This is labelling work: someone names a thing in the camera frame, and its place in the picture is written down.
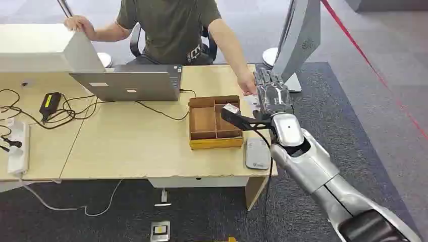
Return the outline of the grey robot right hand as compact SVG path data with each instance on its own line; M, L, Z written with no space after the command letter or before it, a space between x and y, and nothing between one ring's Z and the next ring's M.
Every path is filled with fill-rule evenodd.
M289 89L281 75L265 68L257 68L253 74L258 98L257 109L253 113L257 117L267 119L282 112L294 114Z

